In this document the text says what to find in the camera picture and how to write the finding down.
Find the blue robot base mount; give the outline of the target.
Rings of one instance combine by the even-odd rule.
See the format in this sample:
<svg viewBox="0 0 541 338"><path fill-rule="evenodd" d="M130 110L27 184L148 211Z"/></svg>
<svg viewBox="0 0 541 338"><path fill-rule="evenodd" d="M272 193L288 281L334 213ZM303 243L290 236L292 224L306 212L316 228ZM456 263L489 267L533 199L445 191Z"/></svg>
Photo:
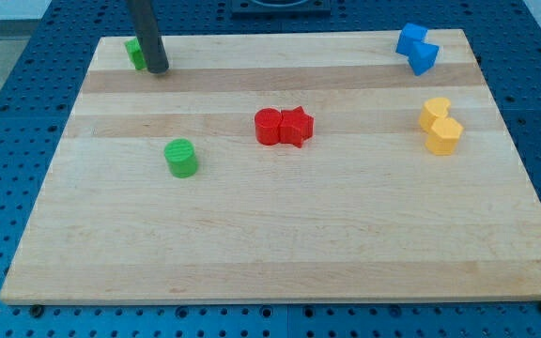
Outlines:
<svg viewBox="0 0 541 338"><path fill-rule="evenodd" d="M253 15L328 14L331 0L228 0L233 17Z"/></svg>

